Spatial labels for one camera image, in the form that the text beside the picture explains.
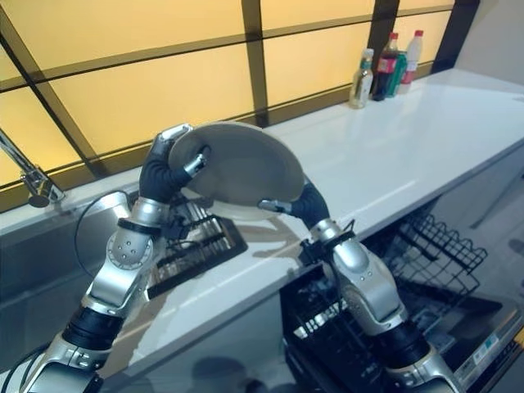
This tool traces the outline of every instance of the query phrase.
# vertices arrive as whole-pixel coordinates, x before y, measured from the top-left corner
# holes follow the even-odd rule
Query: black cable
[[[80,224],[82,223],[82,220],[84,219],[85,215],[88,213],[89,209],[91,209],[96,203],[98,203],[101,199],[111,195],[111,194],[114,194],[115,192],[121,192],[122,194],[125,195],[125,199],[128,203],[128,207],[130,207],[130,197],[129,197],[129,194],[126,192],[126,191],[122,191],[122,190],[113,190],[113,191],[109,191],[109,192],[106,192],[105,194],[103,195],[100,195],[98,198],[92,200],[89,205],[87,205],[84,209],[84,211],[82,212],[82,214],[79,216],[79,219],[78,221],[76,222],[76,227],[75,227],[75,234],[73,236],[73,244],[74,244],[74,249],[75,249],[75,257],[76,257],[76,262],[78,264],[78,266],[91,278],[94,278],[94,276],[91,274],[91,272],[85,267],[84,263],[82,262],[82,260],[80,259],[80,253],[79,253],[79,245],[78,245],[78,236],[79,236],[79,228],[80,228]]]
[[[31,359],[31,361],[29,362],[29,364],[25,368],[24,375],[22,376],[22,380],[20,381],[20,390],[22,390],[22,387],[24,386],[25,382],[27,381],[27,377],[29,376],[29,372],[31,371],[31,368],[34,365],[34,362],[36,362],[36,359],[38,359],[38,357],[41,354],[42,354],[42,352],[37,352],[36,354],[34,354],[33,358]]]
[[[353,232],[353,227],[355,226],[355,219],[352,219],[347,225],[342,229],[342,232],[347,231],[348,229]]]
[[[202,243],[196,242],[194,240],[170,240],[166,248],[168,250],[175,250],[175,251],[185,251],[186,249],[191,248],[191,246],[183,248],[182,244],[189,244],[191,246],[194,246],[194,248],[202,248]]]
[[[9,381],[13,377],[13,374],[15,373],[16,369],[20,367],[21,364],[23,364],[25,361],[27,361],[31,356],[35,354],[41,354],[43,351],[45,351],[49,347],[50,342],[47,342],[43,346],[39,346],[38,348],[32,350],[27,355],[24,355],[23,358],[18,360],[18,362],[15,363],[15,365],[12,367],[11,370],[9,370],[9,373],[7,374],[6,380],[2,384],[2,390],[0,393],[7,393],[7,387],[9,386]]]
[[[337,299],[338,299],[338,314],[342,316],[342,285],[341,278],[338,275],[337,269],[335,268],[335,261],[333,258],[326,258],[327,265],[332,271],[333,277],[335,278],[335,289],[337,290]]]

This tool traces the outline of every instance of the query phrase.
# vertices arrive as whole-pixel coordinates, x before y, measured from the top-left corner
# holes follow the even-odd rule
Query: faucet
[[[0,128],[0,147],[20,166],[20,180],[29,189],[29,204],[34,207],[45,207],[57,203],[64,192],[37,165],[28,160],[24,153],[12,142]]]

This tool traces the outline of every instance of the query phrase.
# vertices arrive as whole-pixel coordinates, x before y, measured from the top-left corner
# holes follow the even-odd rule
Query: bottle label
[[[384,74],[392,74],[395,71],[396,59],[384,59],[380,58],[378,60],[377,71]]]
[[[362,59],[360,61],[360,69],[361,70],[369,70],[371,68],[371,61],[368,59]]]
[[[416,60],[408,61],[407,71],[416,71],[416,70],[417,70],[417,61]]]
[[[371,83],[373,81],[373,78],[363,78],[362,84],[360,87],[360,94],[357,97],[359,102],[365,104],[369,97],[369,91],[371,90]]]
[[[415,71],[407,71],[404,72],[404,75],[402,75],[402,80],[400,81],[402,84],[410,84],[413,82],[413,78],[415,77]]]

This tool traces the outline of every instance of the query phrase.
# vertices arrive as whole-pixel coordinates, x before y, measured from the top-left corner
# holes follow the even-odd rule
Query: dish rack
[[[152,299],[247,250],[230,219],[209,214],[178,194],[169,205],[174,223],[163,257],[151,272],[147,294]]]
[[[479,286],[472,272],[487,257],[485,249],[425,213],[411,214],[363,244],[390,268],[412,320],[429,341],[431,329]],[[338,293],[319,267],[281,290],[284,343],[297,381],[330,393],[395,391]]]
[[[479,287],[472,273],[488,256],[486,249],[475,247],[470,239],[461,238],[432,215],[414,214],[403,219],[389,235],[386,248],[381,246],[380,236],[364,244],[380,253],[412,320],[424,333]]]

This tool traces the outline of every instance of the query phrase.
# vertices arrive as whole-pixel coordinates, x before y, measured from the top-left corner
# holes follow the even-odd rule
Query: white countertop
[[[367,236],[524,144],[524,86],[449,70],[361,111],[340,104],[266,130],[298,156],[332,217],[356,219],[355,231]],[[303,225],[283,216],[238,225],[249,249],[148,304],[121,335],[107,373],[149,367],[290,279]]]

